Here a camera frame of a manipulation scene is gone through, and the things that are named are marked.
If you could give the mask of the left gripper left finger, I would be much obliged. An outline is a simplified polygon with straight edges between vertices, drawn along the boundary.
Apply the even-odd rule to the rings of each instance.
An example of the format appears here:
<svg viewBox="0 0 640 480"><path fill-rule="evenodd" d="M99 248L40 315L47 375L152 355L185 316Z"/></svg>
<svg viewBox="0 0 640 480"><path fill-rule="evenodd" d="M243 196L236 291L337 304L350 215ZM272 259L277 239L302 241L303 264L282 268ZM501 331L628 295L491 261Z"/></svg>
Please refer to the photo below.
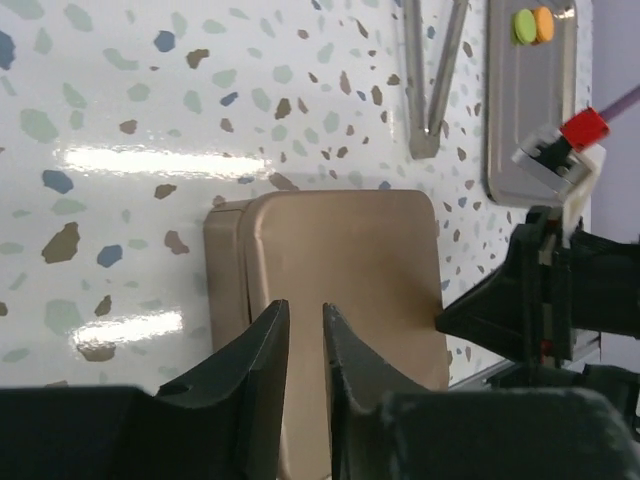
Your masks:
<svg viewBox="0 0 640 480"><path fill-rule="evenodd" d="M273 479L278 473L289 305L155 395L134 386L5 389L5 479Z"/></svg>

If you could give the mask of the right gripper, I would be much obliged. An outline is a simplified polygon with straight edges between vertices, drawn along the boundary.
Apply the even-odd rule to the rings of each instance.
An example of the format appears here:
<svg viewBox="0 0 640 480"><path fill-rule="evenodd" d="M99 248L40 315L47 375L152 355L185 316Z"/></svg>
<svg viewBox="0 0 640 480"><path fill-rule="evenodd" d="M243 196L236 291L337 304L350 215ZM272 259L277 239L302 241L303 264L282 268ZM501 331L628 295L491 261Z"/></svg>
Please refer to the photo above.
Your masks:
<svg viewBox="0 0 640 480"><path fill-rule="evenodd" d="M581 229L569 241L552 207L533 207L504 261L436 317L436 329L520 363L559 366L574 328L639 337L639 245Z"/></svg>

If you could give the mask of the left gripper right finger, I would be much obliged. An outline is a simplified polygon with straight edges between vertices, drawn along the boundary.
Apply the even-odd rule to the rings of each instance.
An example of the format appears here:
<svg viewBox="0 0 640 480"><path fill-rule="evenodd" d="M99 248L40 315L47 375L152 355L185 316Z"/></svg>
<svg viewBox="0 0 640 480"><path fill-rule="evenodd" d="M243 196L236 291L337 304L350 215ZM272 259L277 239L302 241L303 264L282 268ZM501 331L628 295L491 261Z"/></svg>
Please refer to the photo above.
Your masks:
<svg viewBox="0 0 640 480"><path fill-rule="evenodd" d="M635 479L637 375L516 367L494 388L430 391L323 308L336 479Z"/></svg>

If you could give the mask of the gold tin lid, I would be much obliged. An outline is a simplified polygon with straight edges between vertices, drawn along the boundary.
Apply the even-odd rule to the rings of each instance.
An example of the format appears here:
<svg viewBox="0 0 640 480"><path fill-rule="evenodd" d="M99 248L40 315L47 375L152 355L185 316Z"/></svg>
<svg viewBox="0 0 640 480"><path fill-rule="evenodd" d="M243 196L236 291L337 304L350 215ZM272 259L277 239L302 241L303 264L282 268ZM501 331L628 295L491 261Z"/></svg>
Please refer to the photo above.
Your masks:
<svg viewBox="0 0 640 480"><path fill-rule="evenodd" d="M330 475L323 307L416 383L449 383L434 208L417 190L274 192L241 218L252 308L284 299L290 344L279 477Z"/></svg>

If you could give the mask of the gold cookie tin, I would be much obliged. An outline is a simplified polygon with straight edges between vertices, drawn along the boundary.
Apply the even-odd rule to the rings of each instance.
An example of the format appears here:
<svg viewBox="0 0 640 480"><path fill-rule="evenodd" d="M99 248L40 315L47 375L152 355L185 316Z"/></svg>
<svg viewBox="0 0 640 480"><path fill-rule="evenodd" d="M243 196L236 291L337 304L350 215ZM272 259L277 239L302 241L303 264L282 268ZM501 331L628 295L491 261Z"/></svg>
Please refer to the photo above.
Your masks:
<svg viewBox="0 0 640 480"><path fill-rule="evenodd" d="M251 200L214 206L203 226L211 339L215 351L252 323L241 221Z"/></svg>

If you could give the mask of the silver metal tray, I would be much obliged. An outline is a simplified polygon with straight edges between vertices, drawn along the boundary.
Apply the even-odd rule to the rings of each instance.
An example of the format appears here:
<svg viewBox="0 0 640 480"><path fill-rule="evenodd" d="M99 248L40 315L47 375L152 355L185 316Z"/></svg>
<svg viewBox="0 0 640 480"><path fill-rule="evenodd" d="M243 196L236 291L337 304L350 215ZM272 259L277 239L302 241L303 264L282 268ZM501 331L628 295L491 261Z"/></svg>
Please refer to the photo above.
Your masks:
<svg viewBox="0 0 640 480"><path fill-rule="evenodd" d="M516 43L521 10L546 7L555 36L539 45ZM575 112L577 11L573 1L490 1L486 14L485 175L497 204L543 204L551 190L511 157L537 128L559 124Z"/></svg>

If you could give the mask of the orange round cookie top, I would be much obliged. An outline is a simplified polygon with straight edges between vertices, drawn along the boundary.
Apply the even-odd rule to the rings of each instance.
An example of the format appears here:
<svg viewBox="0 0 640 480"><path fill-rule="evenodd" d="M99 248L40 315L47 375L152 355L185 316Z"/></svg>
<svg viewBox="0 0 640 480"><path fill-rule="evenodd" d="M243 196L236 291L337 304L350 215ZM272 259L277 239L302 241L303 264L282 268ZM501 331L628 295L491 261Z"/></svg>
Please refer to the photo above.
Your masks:
<svg viewBox="0 0 640 480"><path fill-rule="evenodd" d="M554 38L555 22L554 15L546 6L537 7L532 10L535 21L535 44L547 43Z"/></svg>

